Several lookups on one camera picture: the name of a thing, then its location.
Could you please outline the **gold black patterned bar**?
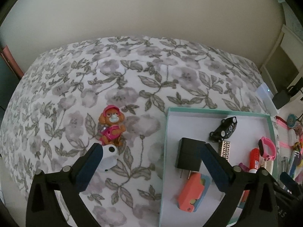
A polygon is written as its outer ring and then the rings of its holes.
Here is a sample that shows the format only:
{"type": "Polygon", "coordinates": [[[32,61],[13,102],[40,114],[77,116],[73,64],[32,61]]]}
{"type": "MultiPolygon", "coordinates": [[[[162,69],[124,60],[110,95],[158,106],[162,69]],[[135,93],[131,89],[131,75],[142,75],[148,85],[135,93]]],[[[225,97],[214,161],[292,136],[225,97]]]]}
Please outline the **gold black patterned bar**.
{"type": "Polygon", "coordinates": [[[229,161],[231,143],[229,141],[221,141],[219,143],[219,155],[229,161]]]}

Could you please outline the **black wall adapter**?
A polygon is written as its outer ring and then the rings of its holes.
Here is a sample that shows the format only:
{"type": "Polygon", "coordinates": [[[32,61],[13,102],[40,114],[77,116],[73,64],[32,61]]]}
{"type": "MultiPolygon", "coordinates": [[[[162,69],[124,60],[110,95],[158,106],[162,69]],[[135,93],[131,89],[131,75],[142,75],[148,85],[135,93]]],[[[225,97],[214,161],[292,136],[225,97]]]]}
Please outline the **black wall adapter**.
{"type": "Polygon", "coordinates": [[[280,109],[285,106],[291,99],[291,95],[287,90],[281,90],[280,92],[276,93],[272,99],[272,102],[276,109],[280,109]]]}

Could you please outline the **pink kids watch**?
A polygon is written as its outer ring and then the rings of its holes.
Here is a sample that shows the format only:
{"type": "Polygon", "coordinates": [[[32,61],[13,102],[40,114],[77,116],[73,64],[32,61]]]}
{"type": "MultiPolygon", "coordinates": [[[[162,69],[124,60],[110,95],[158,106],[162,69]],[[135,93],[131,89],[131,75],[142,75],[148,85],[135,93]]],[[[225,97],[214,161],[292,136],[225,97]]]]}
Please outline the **pink kids watch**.
{"type": "Polygon", "coordinates": [[[274,161],[276,159],[277,150],[276,145],[272,142],[270,138],[261,137],[258,141],[258,147],[260,156],[265,161],[274,161]]]}

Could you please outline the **brown pup toy figure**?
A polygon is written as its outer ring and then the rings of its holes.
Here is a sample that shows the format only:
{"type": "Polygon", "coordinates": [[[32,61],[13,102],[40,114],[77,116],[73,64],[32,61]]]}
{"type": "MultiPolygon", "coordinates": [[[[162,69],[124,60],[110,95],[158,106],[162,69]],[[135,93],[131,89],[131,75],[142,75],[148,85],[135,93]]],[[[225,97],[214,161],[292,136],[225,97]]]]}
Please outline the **brown pup toy figure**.
{"type": "Polygon", "coordinates": [[[126,131],[123,124],[124,114],[115,105],[108,105],[99,117],[99,124],[103,127],[100,131],[102,145],[122,145],[121,136],[126,131]]]}

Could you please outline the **grey floral blanket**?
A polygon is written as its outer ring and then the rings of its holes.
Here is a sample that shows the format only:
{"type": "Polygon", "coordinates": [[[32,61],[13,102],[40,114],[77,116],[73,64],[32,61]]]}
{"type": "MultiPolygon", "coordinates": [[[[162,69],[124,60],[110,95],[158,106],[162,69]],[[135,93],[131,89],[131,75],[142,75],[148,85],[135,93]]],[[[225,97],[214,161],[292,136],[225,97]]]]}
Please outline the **grey floral blanket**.
{"type": "Polygon", "coordinates": [[[169,107],[266,113],[263,80],[241,56],[186,40],[105,37],[42,53],[1,125],[1,154],[28,197],[37,169],[57,172],[117,125],[118,163],[81,198],[101,226],[157,226],[169,107]]]}

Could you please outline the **white router box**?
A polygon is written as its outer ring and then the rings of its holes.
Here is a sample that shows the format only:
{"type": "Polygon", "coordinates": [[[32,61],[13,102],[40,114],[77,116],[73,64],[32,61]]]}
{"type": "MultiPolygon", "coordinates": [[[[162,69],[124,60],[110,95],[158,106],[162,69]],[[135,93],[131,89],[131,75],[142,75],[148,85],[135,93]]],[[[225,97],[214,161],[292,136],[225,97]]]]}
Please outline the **white router box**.
{"type": "Polygon", "coordinates": [[[275,107],[272,99],[274,97],[273,93],[270,91],[269,87],[263,82],[256,90],[256,93],[261,98],[266,110],[271,116],[276,116],[279,114],[279,110],[275,107]]]}

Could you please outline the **magenta lip balm tube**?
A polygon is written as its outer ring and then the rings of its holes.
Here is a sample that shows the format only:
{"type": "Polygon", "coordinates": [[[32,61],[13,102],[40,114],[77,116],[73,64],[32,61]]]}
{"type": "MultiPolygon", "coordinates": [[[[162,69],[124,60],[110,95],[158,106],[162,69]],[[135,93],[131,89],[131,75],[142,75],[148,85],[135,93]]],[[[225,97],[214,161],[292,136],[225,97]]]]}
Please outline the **magenta lip balm tube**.
{"type": "Polygon", "coordinates": [[[246,166],[246,165],[244,165],[243,163],[239,163],[239,165],[238,165],[244,172],[249,172],[249,168],[246,166]]]}

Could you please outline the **black power adapter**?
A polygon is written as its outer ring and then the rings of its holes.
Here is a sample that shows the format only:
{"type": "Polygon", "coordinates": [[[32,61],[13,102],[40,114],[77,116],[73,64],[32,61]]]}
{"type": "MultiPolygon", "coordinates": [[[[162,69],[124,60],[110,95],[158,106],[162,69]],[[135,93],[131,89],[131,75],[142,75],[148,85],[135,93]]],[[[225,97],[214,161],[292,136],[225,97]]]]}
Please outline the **black power adapter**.
{"type": "Polygon", "coordinates": [[[202,146],[206,142],[183,137],[179,140],[175,168],[189,171],[188,177],[192,172],[199,172],[202,159],[202,146]]]}

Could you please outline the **red white glue stick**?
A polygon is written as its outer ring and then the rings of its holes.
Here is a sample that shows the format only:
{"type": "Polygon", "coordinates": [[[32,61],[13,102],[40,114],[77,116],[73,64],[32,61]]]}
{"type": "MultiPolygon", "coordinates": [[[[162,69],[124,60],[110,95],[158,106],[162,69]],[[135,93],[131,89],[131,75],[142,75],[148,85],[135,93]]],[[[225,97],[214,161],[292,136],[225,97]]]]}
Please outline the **red white glue stick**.
{"type": "Polygon", "coordinates": [[[258,148],[254,148],[250,151],[249,156],[249,172],[250,173],[256,173],[259,169],[259,157],[260,152],[258,148]]]}

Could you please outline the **colourful toy pile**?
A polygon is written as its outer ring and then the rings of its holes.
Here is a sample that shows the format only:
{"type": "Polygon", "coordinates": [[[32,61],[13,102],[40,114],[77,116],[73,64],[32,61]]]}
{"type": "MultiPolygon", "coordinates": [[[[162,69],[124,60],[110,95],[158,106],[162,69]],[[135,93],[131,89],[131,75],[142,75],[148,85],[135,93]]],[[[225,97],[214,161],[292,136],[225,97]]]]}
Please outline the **colourful toy pile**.
{"type": "Polygon", "coordinates": [[[302,184],[302,115],[289,114],[287,119],[276,117],[280,146],[281,171],[288,172],[302,184]]]}

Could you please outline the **dark cabinet door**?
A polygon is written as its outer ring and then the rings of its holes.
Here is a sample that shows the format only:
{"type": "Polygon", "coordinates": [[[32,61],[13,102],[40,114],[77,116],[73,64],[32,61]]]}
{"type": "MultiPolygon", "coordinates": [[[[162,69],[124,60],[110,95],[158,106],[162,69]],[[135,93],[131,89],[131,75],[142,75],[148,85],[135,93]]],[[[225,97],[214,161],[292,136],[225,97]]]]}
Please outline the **dark cabinet door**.
{"type": "Polygon", "coordinates": [[[1,48],[1,111],[5,111],[24,72],[21,70],[8,46],[1,48]]]}

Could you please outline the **black toy car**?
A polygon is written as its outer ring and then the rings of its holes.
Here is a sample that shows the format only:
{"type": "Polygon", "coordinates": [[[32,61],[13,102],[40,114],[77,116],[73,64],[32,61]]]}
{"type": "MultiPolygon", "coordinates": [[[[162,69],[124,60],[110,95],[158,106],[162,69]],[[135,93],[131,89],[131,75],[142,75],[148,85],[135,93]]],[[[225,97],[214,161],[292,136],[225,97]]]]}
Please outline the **black toy car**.
{"type": "Polygon", "coordinates": [[[212,142],[221,142],[232,136],[237,127],[236,116],[222,119],[219,127],[209,133],[209,140],[212,142]]]}

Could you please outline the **teal rimmed white tray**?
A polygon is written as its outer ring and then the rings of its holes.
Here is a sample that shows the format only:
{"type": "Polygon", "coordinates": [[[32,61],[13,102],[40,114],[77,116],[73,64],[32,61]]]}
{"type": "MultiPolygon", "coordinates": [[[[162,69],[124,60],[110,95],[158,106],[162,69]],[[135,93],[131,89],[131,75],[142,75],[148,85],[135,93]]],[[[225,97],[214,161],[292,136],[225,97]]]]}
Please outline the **teal rimmed white tray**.
{"type": "Polygon", "coordinates": [[[160,226],[277,226],[277,207],[270,178],[277,177],[276,165],[265,174],[247,173],[239,164],[262,136],[275,139],[270,116],[252,112],[215,109],[169,108],[164,144],[163,191],[160,226]],[[231,156],[223,159],[209,133],[220,121],[236,117],[238,125],[231,136],[231,156]],[[185,177],[176,168],[179,141],[189,139],[187,150],[201,160],[199,171],[210,186],[196,212],[178,209],[177,194],[185,177]]]}

